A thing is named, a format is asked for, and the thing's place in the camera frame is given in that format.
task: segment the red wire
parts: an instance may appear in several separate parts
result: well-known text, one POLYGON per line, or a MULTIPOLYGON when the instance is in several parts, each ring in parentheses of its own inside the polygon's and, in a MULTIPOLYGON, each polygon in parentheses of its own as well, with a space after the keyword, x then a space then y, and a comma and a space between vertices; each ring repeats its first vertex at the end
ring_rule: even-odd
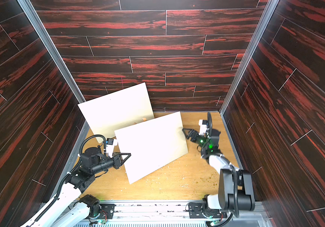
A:
POLYGON ((101 210, 101 211, 103 211, 103 213, 104 213, 104 216, 105 216, 105 219, 104 220, 107 220, 107 212, 104 211, 104 210, 101 210))

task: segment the metal base plate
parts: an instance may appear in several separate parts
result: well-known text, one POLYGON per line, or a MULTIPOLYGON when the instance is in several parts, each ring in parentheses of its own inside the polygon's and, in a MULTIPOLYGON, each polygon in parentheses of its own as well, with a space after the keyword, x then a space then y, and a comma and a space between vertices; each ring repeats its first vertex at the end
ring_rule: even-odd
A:
MULTIPOLYGON (((106 203, 100 203, 100 205, 101 205, 101 210, 107 213, 107 219, 112 219, 115 212, 115 205, 106 204, 106 203)), ((101 211, 101 214, 97 219, 102 219, 102 220, 106 219, 105 213, 103 211, 101 211)))
POLYGON ((188 208, 190 218, 221 218, 222 216, 219 210, 209 210, 208 214, 203 214, 201 203, 189 203, 188 208))

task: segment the white board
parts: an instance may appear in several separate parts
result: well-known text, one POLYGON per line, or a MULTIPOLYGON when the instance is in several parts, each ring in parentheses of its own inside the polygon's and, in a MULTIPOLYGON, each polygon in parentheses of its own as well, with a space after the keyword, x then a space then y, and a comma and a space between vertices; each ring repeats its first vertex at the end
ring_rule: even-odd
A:
POLYGON ((130 88, 89 100, 78 104, 84 118, 94 134, 104 137, 115 137, 115 130, 134 123, 154 119, 146 84, 138 84, 130 88))
POLYGON ((187 154, 180 112, 115 131, 130 184, 187 154))

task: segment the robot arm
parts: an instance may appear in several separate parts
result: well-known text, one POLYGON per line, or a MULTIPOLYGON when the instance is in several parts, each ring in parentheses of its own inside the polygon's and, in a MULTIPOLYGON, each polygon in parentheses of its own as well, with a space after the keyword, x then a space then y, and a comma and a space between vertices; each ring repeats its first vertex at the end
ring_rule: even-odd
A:
POLYGON ((211 115, 208 112, 208 120, 200 120, 200 132, 194 129, 183 128, 183 133, 187 139, 198 144, 201 148, 201 158, 212 166, 219 173, 218 194, 205 195, 202 199, 202 209, 216 209, 220 211, 230 211, 239 217, 239 211, 252 211, 255 207, 251 174, 246 170, 241 170, 230 163, 219 150, 218 130, 212 128, 211 115))
POLYGON ((91 195, 86 195, 79 200, 70 212, 54 223, 69 204, 78 198, 97 177, 101 176, 95 176, 95 174, 102 171, 107 173, 108 169, 112 167, 120 168, 130 156, 130 153, 115 152, 107 156, 105 137, 102 135, 90 136, 81 144, 78 163, 71 170, 71 173, 62 179, 54 197, 21 227, 74 226, 87 216, 91 219, 97 218, 101 213, 99 200, 91 195), (97 148, 88 148, 82 153, 86 142, 95 137, 103 138, 104 152, 98 146, 97 148))

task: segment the light wood surface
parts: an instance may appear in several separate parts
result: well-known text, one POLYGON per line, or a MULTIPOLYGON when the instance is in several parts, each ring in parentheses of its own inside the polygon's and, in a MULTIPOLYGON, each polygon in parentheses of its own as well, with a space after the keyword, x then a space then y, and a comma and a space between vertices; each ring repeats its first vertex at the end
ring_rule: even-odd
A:
MULTIPOLYGON (((155 118, 169 113, 154 113, 155 118)), ((223 121, 218 112, 211 113, 213 128, 221 131, 219 148, 233 165, 238 166, 229 143, 223 121)), ((199 119, 206 119, 207 113, 181 113, 184 128, 199 131, 199 119)), ((98 145, 96 139, 86 143, 84 149, 98 145)), ((137 200, 137 199, 202 199, 205 194, 218 192, 219 174, 200 158, 197 145, 187 141, 188 154, 168 165, 129 184, 124 166, 116 170, 111 168, 107 174, 97 178, 83 193, 91 194, 103 200, 137 200)))

